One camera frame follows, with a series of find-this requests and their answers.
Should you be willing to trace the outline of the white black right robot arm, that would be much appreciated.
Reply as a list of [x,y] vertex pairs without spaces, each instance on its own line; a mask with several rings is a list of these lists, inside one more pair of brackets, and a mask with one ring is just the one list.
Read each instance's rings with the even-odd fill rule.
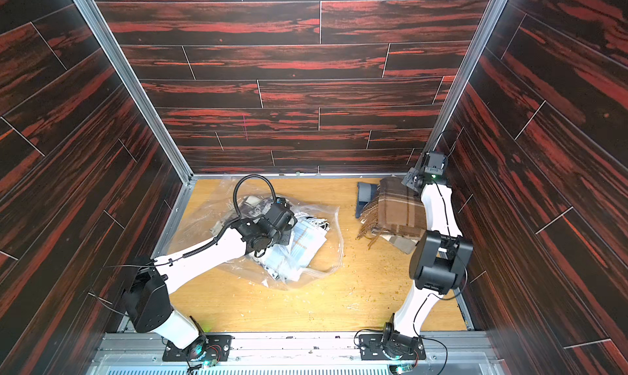
[[427,229],[410,259],[413,285],[400,310],[384,326],[382,344],[389,355],[418,355],[422,350],[420,329],[430,311],[449,291],[461,291],[461,283],[466,281],[474,247],[456,224],[446,167],[445,154],[428,152],[402,182],[420,193]]

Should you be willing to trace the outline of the clear plastic vacuum bag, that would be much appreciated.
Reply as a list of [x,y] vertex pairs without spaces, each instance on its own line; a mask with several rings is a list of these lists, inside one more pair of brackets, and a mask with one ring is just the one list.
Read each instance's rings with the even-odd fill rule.
[[261,175],[226,179],[183,219],[157,269],[170,293],[216,268],[267,288],[301,288],[341,267],[339,214],[285,196]]

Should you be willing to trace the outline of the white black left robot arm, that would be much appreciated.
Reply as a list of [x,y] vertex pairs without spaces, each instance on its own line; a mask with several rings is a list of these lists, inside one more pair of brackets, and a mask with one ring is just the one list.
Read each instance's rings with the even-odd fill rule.
[[287,244],[296,222],[287,200],[278,198],[261,216],[237,216],[211,239],[149,260],[123,295],[135,331],[157,333],[199,360],[208,345],[206,336],[200,326],[174,308],[170,295],[223,263],[250,254],[261,257],[268,248]]

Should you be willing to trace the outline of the cream tan striped scarf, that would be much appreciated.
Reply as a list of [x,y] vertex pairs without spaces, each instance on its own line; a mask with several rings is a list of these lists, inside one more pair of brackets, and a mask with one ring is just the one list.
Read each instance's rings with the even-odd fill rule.
[[412,254],[417,244],[415,239],[407,239],[402,236],[385,234],[382,235],[382,238],[405,254]]

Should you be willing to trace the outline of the blue grey striped scarf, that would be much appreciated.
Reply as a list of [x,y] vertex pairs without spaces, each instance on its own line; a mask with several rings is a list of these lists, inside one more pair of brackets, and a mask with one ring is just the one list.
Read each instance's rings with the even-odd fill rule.
[[370,203],[376,196],[379,185],[368,184],[364,182],[358,182],[358,195],[355,217],[360,218],[361,213],[368,203]]

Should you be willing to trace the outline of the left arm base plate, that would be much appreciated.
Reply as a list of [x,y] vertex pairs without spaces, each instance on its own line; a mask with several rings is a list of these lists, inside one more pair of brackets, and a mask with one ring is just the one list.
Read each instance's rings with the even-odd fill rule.
[[204,337],[198,337],[184,349],[175,347],[173,342],[167,342],[162,360],[163,362],[215,365],[228,360],[232,341],[233,337],[229,334],[206,333]]

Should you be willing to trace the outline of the dark brown scarf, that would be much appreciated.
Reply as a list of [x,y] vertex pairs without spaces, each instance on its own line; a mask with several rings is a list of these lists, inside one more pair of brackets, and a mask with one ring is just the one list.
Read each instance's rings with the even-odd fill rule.
[[427,229],[425,206],[420,195],[402,184],[402,180],[389,176],[379,183],[375,198],[366,205],[360,218],[357,238],[371,242],[382,235],[396,235],[417,242]]

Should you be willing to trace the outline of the cream brown plaid scarf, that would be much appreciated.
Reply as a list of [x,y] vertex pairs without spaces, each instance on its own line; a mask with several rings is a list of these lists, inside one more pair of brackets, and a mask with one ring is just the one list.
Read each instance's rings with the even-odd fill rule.
[[[240,213],[242,217],[256,219],[267,212],[272,204],[272,197],[260,198],[259,196],[249,195],[244,197],[240,203]],[[222,227],[236,218],[235,211],[231,208],[227,213],[218,219],[211,228],[212,234],[217,234]]]

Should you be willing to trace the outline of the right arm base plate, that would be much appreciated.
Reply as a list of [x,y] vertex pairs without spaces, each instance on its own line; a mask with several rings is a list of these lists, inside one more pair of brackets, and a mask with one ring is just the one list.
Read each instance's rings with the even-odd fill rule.
[[425,347],[420,337],[407,337],[399,332],[363,329],[354,335],[354,345],[362,360],[425,360]]

